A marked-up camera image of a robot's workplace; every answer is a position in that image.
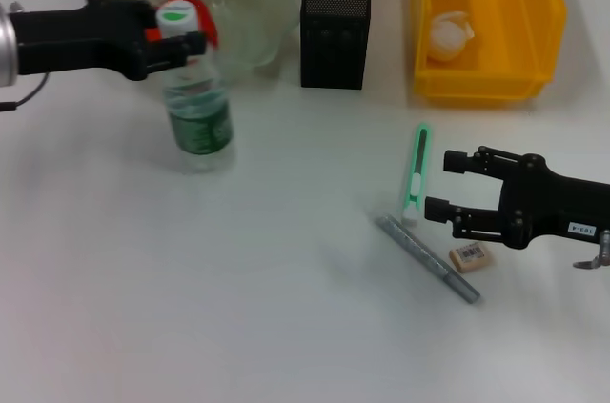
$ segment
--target black mesh pen holder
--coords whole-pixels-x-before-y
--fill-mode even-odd
[[[362,89],[371,0],[301,1],[301,87]]]

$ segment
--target white bottle cap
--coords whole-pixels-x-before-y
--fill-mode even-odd
[[[168,1],[157,10],[156,24],[163,38],[199,31],[197,8],[193,3],[184,0]]]

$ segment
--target plastic water bottle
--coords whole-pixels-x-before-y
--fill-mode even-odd
[[[166,3],[156,19],[164,38],[198,31],[196,7],[188,1]],[[163,96],[173,135],[189,165],[197,171],[227,166],[234,159],[233,125],[213,50],[163,74]]]

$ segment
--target gray pen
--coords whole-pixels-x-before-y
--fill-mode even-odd
[[[473,304],[480,299],[480,293],[468,284],[453,268],[447,265],[434,252],[419,241],[390,214],[385,214],[375,223],[384,230],[396,243],[422,263],[434,276],[447,284],[455,293],[468,303]]]

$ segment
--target red object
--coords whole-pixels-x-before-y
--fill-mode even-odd
[[[216,24],[214,23],[210,10],[208,10],[206,4],[201,0],[184,1],[188,1],[189,3],[193,3],[195,5],[197,8],[197,15],[199,16],[199,30],[206,33],[208,39],[212,41],[213,47],[218,49],[218,31],[216,30]],[[158,41],[161,39],[161,32],[159,29],[146,29],[146,39],[149,41]]]

